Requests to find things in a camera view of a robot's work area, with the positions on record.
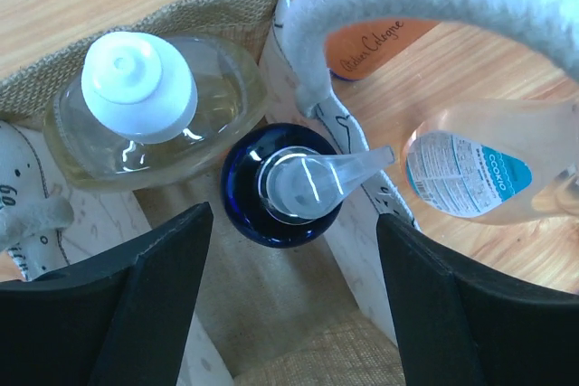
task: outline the clear plastic bottle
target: clear plastic bottle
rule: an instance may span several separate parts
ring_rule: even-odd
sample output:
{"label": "clear plastic bottle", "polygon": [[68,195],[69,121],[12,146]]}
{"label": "clear plastic bottle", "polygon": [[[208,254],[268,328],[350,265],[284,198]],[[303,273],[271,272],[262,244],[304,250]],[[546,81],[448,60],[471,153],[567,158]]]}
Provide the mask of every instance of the clear plastic bottle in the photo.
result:
{"label": "clear plastic bottle", "polygon": [[401,164],[431,206],[500,225],[579,215],[578,157],[576,101],[485,99],[423,122]]}
{"label": "clear plastic bottle", "polygon": [[341,80],[365,79],[437,24],[394,17],[346,26],[326,40],[327,67]]}
{"label": "clear plastic bottle", "polygon": [[265,107],[259,69],[233,42],[108,33],[49,104],[44,136],[74,186],[136,190],[204,170],[260,121]]}

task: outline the soap dispenser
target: soap dispenser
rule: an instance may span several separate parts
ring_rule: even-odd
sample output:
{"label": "soap dispenser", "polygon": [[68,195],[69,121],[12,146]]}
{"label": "soap dispenser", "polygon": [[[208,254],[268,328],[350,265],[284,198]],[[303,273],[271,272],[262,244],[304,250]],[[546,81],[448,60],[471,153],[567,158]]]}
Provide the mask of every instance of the soap dispenser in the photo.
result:
{"label": "soap dispenser", "polygon": [[229,40],[113,32],[49,103],[43,133],[73,186],[137,190],[203,171],[260,121],[266,101],[255,60]]}
{"label": "soap dispenser", "polygon": [[307,127],[270,124],[242,138],[226,157],[223,206],[248,239],[296,247],[324,233],[347,196],[394,160],[390,146],[337,155]]}

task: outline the white bottle cap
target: white bottle cap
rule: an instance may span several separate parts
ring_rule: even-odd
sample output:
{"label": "white bottle cap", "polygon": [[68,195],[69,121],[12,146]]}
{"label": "white bottle cap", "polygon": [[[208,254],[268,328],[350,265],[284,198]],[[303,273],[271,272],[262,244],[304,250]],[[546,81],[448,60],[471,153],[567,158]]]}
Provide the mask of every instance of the white bottle cap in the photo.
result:
{"label": "white bottle cap", "polygon": [[101,36],[86,55],[81,88],[104,127],[143,144],[177,137],[197,109],[187,61],[169,42],[148,33]]}
{"label": "white bottle cap", "polygon": [[390,146],[358,154],[296,155],[271,168],[266,190],[279,212],[315,220],[394,161]]}

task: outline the blue glass bottle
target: blue glass bottle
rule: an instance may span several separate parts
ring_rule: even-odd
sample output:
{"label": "blue glass bottle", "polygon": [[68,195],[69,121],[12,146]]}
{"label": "blue glass bottle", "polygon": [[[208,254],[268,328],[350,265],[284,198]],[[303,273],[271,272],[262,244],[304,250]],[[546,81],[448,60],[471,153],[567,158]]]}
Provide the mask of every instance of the blue glass bottle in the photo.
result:
{"label": "blue glass bottle", "polygon": [[293,248],[314,240],[329,228],[341,207],[340,203],[329,214],[312,221],[282,215],[268,207],[259,186],[263,181],[260,174],[264,165],[272,163],[270,157],[276,153],[283,157],[283,150],[336,154],[324,137],[309,128],[269,124],[252,131],[235,144],[225,158],[222,170],[221,195],[229,219],[245,237],[272,248]]}

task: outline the orange bottle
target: orange bottle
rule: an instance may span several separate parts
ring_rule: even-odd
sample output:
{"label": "orange bottle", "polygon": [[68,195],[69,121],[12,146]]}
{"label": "orange bottle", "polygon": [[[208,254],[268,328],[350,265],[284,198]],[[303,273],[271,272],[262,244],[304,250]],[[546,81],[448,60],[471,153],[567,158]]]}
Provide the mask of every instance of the orange bottle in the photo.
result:
{"label": "orange bottle", "polygon": [[436,24],[393,18],[344,27],[327,38],[327,66],[339,79],[364,79]]}

